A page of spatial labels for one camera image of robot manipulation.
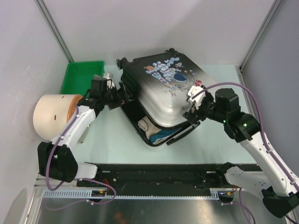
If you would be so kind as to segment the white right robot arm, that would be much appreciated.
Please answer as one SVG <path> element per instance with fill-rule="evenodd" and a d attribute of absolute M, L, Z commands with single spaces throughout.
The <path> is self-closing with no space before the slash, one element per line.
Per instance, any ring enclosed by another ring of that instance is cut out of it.
<path fill-rule="evenodd" d="M 187 96 L 192 107 L 184 113 L 184 117 L 193 125 L 205 119 L 222 123 L 229 138 L 239 143 L 263 172 L 263 175 L 256 175 L 227 162 L 218 168 L 216 183 L 220 187 L 236 185 L 253 194 L 278 218 L 295 209 L 299 205 L 298 176 L 271 145 L 261 123 L 241 111 L 239 97 L 234 90 L 222 88 L 212 95 L 204 86 L 192 86 Z"/>

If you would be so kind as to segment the space astronaut print suitcase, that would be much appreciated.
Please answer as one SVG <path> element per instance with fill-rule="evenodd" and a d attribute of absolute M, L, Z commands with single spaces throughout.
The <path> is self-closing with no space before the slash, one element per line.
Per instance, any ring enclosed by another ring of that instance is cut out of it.
<path fill-rule="evenodd" d="M 147 146 L 169 146 L 197 127 L 183 117 L 192 107 L 187 101 L 187 93 L 193 85 L 208 87 L 216 81 L 185 54 L 171 48 L 131 62 L 126 58 L 117 59 L 116 65 L 122 70 L 121 81 L 130 96 L 130 102 L 121 109 Z M 145 116 L 160 129 L 181 129 L 153 145 L 137 124 Z"/>

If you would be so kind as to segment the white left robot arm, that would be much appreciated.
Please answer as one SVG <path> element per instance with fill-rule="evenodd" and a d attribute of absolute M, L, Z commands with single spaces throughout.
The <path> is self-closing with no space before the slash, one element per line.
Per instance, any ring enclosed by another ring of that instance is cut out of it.
<path fill-rule="evenodd" d="M 127 88 L 119 82 L 117 88 L 111 79 L 94 78 L 91 88 L 75 104 L 75 112 L 61 132 L 49 142 L 38 145 L 39 173 L 46 178 L 61 182 L 72 182 L 75 179 L 87 179 L 92 186 L 103 182 L 103 174 L 98 167 L 88 162 L 78 162 L 73 155 L 80 137 L 88 125 L 95 121 L 104 107 L 110 110 L 130 101 Z"/>

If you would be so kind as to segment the cream and teal towel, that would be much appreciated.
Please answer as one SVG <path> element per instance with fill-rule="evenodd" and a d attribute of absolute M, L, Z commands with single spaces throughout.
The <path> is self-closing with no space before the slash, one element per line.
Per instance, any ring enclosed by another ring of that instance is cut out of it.
<path fill-rule="evenodd" d="M 181 129 L 160 129 L 155 126 L 147 116 L 139 120 L 137 124 L 138 127 L 143 130 L 150 143 L 153 145 L 161 143 Z"/>

